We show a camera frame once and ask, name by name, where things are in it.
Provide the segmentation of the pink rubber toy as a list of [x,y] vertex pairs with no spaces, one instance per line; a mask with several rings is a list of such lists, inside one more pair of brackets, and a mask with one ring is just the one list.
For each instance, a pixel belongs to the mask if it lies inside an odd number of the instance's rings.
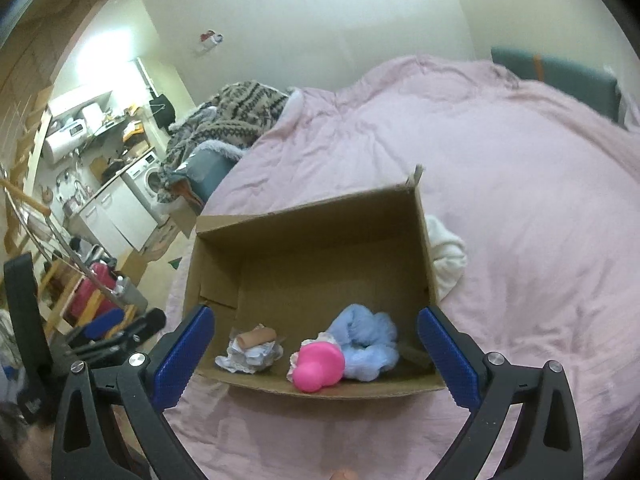
[[343,377],[345,358],[335,344],[312,342],[300,348],[292,371],[292,383],[304,393],[314,393],[332,387]]

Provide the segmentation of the light blue plush toy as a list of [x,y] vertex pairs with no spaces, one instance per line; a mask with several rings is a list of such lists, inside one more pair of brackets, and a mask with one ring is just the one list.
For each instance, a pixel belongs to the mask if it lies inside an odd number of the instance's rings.
[[385,312],[373,313],[362,304],[351,304],[326,332],[343,352],[346,379],[373,382],[399,361],[397,328]]

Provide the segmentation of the light blue white soft toy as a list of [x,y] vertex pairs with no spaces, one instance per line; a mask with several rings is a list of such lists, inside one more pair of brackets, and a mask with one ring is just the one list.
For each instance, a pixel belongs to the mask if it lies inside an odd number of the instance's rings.
[[215,365],[229,373],[256,374],[272,367],[283,356],[283,348],[276,341],[264,342],[252,348],[243,350],[239,338],[229,342],[227,353],[216,356]]

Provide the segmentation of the red suitcase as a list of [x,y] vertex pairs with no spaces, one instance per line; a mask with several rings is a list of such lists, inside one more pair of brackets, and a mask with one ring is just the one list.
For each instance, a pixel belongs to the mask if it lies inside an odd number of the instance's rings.
[[[116,280],[114,276],[111,274],[110,268],[106,263],[102,261],[96,261],[91,266],[90,269],[94,274],[96,274],[96,278],[107,288],[114,290],[116,285]],[[70,303],[70,306],[67,310],[67,317],[72,324],[75,324],[78,318],[84,312],[87,302],[89,301],[91,295],[96,291],[96,285],[93,284],[92,281],[89,281],[88,278],[84,278],[79,284],[78,289],[76,290],[76,294]],[[108,311],[111,311],[116,308],[116,304],[113,304],[111,300],[104,298],[96,310],[96,316],[102,315]]]

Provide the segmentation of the white washing machine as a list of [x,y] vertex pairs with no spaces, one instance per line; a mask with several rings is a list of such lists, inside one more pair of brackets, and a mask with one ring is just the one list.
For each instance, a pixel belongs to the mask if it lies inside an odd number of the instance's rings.
[[167,214],[157,211],[157,193],[160,190],[160,159],[154,150],[149,150],[133,162],[122,174],[126,185],[158,226],[168,220]]

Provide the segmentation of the brown cardboard box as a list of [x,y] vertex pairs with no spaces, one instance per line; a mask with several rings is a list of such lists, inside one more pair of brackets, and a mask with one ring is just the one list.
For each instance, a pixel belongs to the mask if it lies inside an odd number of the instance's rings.
[[[438,390],[442,380],[416,330],[421,309],[438,304],[419,182],[347,194],[260,216],[201,216],[183,309],[205,304],[214,336],[198,372],[214,382],[296,396],[286,379],[300,344],[350,304],[384,312],[399,336],[399,363],[374,382],[343,380],[320,399],[396,398]],[[255,375],[216,365],[235,330],[276,331],[284,356]]]

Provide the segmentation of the white fluffy cloth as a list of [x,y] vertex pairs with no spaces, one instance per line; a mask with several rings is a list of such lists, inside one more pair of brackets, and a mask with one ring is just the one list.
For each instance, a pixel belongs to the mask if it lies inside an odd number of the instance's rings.
[[426,216],[438,298],[443,300],[457,286],[468,265],[468,252],[460,236],[435,216]]

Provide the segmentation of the grey patterned knit blanket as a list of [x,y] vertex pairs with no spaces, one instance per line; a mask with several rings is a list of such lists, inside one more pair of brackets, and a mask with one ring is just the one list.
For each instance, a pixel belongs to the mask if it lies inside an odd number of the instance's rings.
[[256,80],[227,84],[190,115],[169,126],[166,156],[160,163],[160,182],[169,191],[172,175],[205,141],[231,146],[239,159],[280,118],[288,94]]

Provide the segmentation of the pink bed blanket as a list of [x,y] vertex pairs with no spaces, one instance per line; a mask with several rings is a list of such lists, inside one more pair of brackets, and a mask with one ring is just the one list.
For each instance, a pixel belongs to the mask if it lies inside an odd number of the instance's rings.
[[[210,196],[208,214],[264,214],[396,184],[468,251],[442,302],[514,363],[564,366],[585,475],[606,477],[639,425],[639,141],[489,62],[396,58],[335,92],[295,92]],[[211,479],[422,479],[465,414],[446,391],[314,401],[192,379],[167,414]]]

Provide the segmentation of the teal sofa cushion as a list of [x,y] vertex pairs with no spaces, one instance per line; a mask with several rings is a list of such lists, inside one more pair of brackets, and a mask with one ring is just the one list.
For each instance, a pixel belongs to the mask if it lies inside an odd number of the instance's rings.
[[518,78],[544,82],[590,106],[612,122],[618,122],[622,96],[614,75],[566,58],[518,49],[492,47],[490,54],[492,62],[504,66]]

